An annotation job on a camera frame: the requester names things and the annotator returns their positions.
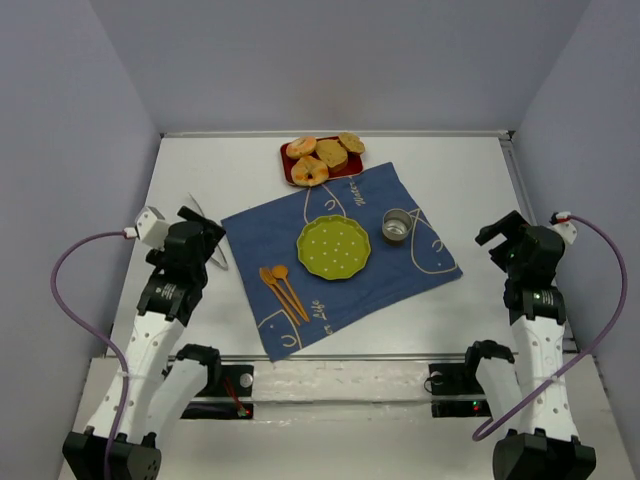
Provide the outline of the metal tongs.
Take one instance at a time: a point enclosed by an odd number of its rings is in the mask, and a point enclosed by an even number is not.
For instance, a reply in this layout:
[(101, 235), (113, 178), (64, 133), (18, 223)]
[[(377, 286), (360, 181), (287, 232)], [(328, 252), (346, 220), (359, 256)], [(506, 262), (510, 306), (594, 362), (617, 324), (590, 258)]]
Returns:
[[(201, 208), (199, 202), (196, 200), (196, 198), (191, 193), (188, 193), (188, 195), (189, 195), (189, 198), (190, 198), (191, 202), (195, 205), (196, 212), (201, 217), (205, 217), (205, 213), (204, 213), (203, 209)], [(212, 230), (210, 231), (210, 234), (212, 235), (211, 242), (212, 242), (212, 245), (213, 245), (212, 253), (211, 253), (211, 256), (209, 258), (209, 261), (212, 264), (214, 264), (217, 268), (219, 268), (219, 269), (221, 269), (223, 271), (228, 271), (229, 270), (228, 261), (227, 261), (225, 255), (224, 255), (224, 252), (222, 251), (221, 247), (219, 246), (219, 242), (223, 238), (223, 229), (222, 229), (221, 226), (217, 225), (212, 220), (209, 221), (208, 226), (212, 228)]]

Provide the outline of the orange speckled bagel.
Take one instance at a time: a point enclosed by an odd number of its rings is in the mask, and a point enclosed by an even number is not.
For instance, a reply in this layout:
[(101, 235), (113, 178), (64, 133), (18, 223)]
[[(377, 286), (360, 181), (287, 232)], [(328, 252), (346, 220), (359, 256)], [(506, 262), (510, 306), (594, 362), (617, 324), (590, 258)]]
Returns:
[(291, 177), (298, 186), (315, 187), (329, 179), (329, 169), (321, 160), (304, 156), (291, 168)]

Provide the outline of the seeded oval bread slice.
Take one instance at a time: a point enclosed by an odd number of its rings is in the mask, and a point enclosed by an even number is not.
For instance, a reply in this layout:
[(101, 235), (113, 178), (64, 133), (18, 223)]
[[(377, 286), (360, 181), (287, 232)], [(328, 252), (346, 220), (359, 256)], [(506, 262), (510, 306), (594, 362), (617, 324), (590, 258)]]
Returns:
[(352, 132), (341, 132), (338, 135), (338, 141), (349, 153), (361, 155), (366, 151), (362, 140)]

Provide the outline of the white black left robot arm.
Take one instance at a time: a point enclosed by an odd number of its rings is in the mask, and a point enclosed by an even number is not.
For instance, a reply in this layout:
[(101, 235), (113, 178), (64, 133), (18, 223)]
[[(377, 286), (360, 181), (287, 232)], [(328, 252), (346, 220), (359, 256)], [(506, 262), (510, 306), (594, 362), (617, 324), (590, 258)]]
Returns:
[(222, 226), (198, 209), (183, 206), (170, 223), (147, 206), (133, 226), (116, 236), (149, 247), (153, 270), (136, 306), (132, 333), (124, 349), (60, 307), (74, 322), (99, 338), (119, 365), (101, 403), (81, 432), (70, 432), (63, 456), (77, 479), (154, 479), (164, 437), (188, 404), (208, 384), (217, 384), (217, 349), (188, 344), (174, 347), (208, 283), (207, 262), (223, 239)]

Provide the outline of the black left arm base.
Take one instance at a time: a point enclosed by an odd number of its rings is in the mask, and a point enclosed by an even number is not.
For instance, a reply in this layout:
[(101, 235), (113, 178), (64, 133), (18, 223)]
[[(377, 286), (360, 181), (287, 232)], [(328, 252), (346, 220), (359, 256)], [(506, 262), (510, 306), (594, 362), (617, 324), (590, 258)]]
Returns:
[(209, 381), (187, 405), (185, 420), (252, 420), (254, 366), (227, 364), (217, 382)]

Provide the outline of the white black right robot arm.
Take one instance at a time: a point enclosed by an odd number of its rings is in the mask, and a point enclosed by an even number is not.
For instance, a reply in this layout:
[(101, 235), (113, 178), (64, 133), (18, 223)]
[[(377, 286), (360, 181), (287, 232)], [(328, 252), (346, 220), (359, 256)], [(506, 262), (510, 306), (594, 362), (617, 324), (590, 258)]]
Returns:
[(529, 224), (512, 211), (480, 229), (484, 245), (505, 273), (503, 300), (516, 347), (476, 341), (465, 354), (465, 370), (481, 386), (492, 422), (474, 435), (494, 435), (496, 479), (586, 479), (595, 470), (594, 448), (583, 444), (573, 421), (564, 379), (564, 298), (553, 282), (572, 227)]

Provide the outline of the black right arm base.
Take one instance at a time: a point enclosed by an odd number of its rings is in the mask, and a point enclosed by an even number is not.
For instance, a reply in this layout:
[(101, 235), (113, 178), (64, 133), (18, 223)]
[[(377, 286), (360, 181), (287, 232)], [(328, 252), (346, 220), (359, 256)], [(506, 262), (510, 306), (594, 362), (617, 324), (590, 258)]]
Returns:
[(423, 387), (431, 395), (434, 418), (490, 417), (484, 391), (463, 363), (432, 363)]

